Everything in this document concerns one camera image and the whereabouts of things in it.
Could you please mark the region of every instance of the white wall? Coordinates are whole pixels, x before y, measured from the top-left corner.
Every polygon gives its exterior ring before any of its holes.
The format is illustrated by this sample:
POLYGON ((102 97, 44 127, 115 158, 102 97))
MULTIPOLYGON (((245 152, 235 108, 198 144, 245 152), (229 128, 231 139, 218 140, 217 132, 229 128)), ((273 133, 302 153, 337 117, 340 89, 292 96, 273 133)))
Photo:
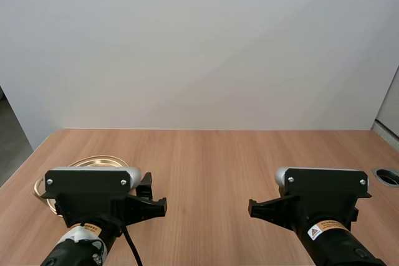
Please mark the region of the white wall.
POLYGON ((0 0, 0 85, 63 127, 369 129, 398 0, 0 0))

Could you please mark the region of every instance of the gold plate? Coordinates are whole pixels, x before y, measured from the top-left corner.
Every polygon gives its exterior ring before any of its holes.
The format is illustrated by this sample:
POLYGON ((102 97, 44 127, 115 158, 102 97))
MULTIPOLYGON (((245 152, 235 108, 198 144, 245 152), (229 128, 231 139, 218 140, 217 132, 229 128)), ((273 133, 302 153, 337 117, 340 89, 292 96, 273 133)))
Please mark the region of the gold plate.
MULTIPOLYGON (((68 165, 69 167, 77 167, 77 166, 84 166, 84 167, 114 167, 114 168, 127 168, 128 165, 126 162, 124 162, 122 159, 119 159, 117 157, 113 156, 93 156, 93 157, 88 157, 79 161, 76 161, 72 163, 71 165, 68 165)), ((42 198, 42 194, 44 194, 44 185, 41 188, 42 182, 44 181, 44 178, 40 178, 36 181, 34 187, 33 187, 33 195, 40 199, 42 202, 47 204, 50 208, 50 210, 54 213, 57 214, 57 211, 55 209, 55 200, 54 199, 44 199, 42 198)))

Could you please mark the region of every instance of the wood grain surface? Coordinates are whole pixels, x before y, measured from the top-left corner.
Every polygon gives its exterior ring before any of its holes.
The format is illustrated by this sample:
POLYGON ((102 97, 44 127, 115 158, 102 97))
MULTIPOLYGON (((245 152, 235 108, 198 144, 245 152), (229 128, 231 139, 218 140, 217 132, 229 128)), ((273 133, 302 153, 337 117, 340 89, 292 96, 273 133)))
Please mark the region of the wood grain surface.
MULTIPOLYGON (((56 166, 112 155, 151 171, 165 218, 129 227, 145 266, 311 265, 293 232, 251 219, 248 200, 279 196, 282 166, 354 168, 370 178, 353 234, 385 263, 399 264, 399 188, 372 168, 399 169, 399 155, 371 131, 62 130, 43 142, 0 189, 0 265, 39 265, 67 232, 32 195, 34 181, 56 166)), ((106 265, 135 265, 119 238, 106 265)))

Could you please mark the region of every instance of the yellow warning sticker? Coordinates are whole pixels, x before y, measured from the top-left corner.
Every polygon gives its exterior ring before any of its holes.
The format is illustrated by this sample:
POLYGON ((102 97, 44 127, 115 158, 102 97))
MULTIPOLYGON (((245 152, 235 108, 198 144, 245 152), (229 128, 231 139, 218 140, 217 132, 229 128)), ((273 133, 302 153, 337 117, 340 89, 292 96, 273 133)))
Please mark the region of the yellow warning sticker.
MULTIPOLYGON (((77 226, 80 226, 80 224, 75 224, 71 228, 74 228, 77 226)), ((101 228, 99 228, 93 224, 85 224, 85 229, 91 231, 91 233, 93 233, 96 236, 100 235, 100 233, 101 233, 101 228)))
POLYGON ((331 229, 342 229, 348 230, 343 224, 339 221, 320 221, 312 226, 308 231, 307 234, 312 240, 315 240, 320 236, 323 232, 331 229))

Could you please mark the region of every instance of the black cable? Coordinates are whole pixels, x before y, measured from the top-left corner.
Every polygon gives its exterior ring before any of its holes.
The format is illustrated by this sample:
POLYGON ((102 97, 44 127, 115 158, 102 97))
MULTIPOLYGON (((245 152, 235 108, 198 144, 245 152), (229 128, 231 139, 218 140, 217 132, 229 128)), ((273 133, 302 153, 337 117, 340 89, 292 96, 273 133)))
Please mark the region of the black cable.
POLYGON ((130 238, 130 235, 129 235, 129 232, 127 231, 127 227, 126 226, 122 227, 122 232, 123 232, 123 235, 126 238, 127 244, 130 246, 130 249, 132 250, 133 255, 135 256, 137 265, 138 266, 143 266, 142 260, 140 259, 140 256, 139 256, 138 251, 137 251, 137 249, 136 249, 136 247, 135 247, 135 245, 134 245, 134 243, 132 241, 132 238, 130 238))

